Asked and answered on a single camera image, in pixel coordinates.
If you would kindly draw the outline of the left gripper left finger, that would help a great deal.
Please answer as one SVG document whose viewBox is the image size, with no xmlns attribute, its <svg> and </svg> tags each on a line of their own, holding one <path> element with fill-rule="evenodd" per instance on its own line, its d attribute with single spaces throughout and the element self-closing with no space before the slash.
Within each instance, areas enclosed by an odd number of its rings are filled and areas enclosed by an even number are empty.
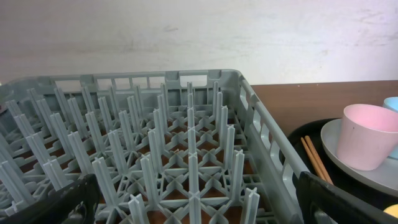
<svg viewBox="0 0 398 224">
<path fill-rule="evenodd" d="M 100 187 L 97 178 L 94 174 L 88 174 L 1 220 L 1 223 L 94 223 L 99 202 Z"/>
</svg>

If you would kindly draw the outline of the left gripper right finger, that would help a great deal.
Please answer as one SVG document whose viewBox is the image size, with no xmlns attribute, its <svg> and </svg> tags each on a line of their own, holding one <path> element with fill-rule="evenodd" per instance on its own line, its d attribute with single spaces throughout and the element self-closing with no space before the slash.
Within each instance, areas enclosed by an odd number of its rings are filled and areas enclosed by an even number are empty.
<svg viewBox="0 0 398 224">
<path fill-rule="evenodd" d="M 397 223 L 397 218 L 310 172 L 300 173 L 296 195 L 305 223 Z"/>
</svg>

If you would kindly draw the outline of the yellow bowl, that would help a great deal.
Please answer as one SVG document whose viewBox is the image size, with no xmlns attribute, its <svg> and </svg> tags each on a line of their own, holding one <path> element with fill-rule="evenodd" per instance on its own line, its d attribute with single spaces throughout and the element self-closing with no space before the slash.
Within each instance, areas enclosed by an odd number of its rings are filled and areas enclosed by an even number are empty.
<svg viewBox="0 0 398 224">
<path fill-rule="evenodd" d="M 385 208 L 384 212 L 395 217 L 395 218 L 398 218 L 398 204 L 391 205 L 391 206 Z"/>
</svg>

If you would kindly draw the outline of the pink cup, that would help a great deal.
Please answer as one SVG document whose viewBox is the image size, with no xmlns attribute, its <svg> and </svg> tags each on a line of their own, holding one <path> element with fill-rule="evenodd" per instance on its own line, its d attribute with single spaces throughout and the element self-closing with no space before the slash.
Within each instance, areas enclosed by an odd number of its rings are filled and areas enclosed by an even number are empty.
<svg viewBox="0 0 398 224">
<path fill-rule="evenodd" d="M 344 108 L 336 150 L 340 161 L 357 170 L 374 170 L 396 146 L 396 112 L 368 104 Z"/>
</svg>

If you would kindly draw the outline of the blue cup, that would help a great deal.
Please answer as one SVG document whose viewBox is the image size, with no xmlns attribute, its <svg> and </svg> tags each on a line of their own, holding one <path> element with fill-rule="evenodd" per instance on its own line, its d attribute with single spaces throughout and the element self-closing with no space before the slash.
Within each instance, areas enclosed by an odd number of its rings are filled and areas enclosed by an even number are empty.
<svg viewBox="0 0 398 224">
<path fill-rule="evenodd" d="M 394 96 L 394 97 L 386 98 L 383 101 L 383 107 L 387 108 L 389 110 L 397 112 L 398 111 L 398 97 Z M 397 159 L 397 153 L 398 153 L 398 150 L 397 150 L 397 147 L 395 147 L 394 150 L 390 153 L 389 156 L 391 158 Z"/>
</svg>

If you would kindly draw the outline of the grey plastic dishwasher rack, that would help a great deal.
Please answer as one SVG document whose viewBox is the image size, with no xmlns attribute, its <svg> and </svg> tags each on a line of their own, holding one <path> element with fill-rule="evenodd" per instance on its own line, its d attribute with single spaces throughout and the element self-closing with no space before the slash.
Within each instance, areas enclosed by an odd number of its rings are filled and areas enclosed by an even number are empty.
<svg viewBox="0 0 398 224">
<path fill-rule="evenodd" d="M 302 223 L 305 170 L 237 70 L 1 86 L 1 220 L 94 174 L 94 223 Z"/>
</svg>

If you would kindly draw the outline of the round black tray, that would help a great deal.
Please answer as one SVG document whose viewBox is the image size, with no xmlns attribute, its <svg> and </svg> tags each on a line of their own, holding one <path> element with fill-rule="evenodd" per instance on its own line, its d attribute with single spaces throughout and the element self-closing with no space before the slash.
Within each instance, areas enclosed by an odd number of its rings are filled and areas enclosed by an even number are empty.
<svg viewBox="0 0 398 224">
<path fill-rule="evenodd" d="M 304 164 L 308 167 L 309 171 L 313 174 L 315 173 L 315 169 L 313 168 L 312 163 L 310 162 L 310 159 L 308 158 L 301 142 L 301 139 L 305 136 L 309 136 L 312 140 L 312 143 L 315 146 L 315 149 L 317 150 L 318 155 L 325 165 L 326 170 L 335 186 L 380 210 L 384 210 L 391 205 L 395 205 L 397 203 L 397 197 L 385 194 L 384 192 L 380 192 L 357 181 L 341 170 L 327 156 L 321 140 L 321 129 L 325 124 L 327 124 L 327 122 L 331 120 L 332 119 L 329 118 L 312 121 L 295 129 L 288 135 L 289 142 L 291 145 L 293 145 L 294 149 L 297 151 Z"/>
</svg>

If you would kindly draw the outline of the grey round plate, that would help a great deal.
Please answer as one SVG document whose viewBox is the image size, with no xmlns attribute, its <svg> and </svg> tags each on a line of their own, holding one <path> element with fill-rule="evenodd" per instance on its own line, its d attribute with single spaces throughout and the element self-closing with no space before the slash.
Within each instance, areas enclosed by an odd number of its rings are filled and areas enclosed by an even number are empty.
<svg viewBox="0 0 398 224">
<path fill-rule="evenodd" d="M 370 171 L 353 169 L 336 156 L 340 132 L 341 119 L 333 119 L 327 122 L 320 131 L 325 152 L 333 163 L 362 184 L 396 197 L 397 177 L 393 177 L 393 175 L 397 174 L 397 159 L 388 157 L 378 168 Z"/>
</svg>

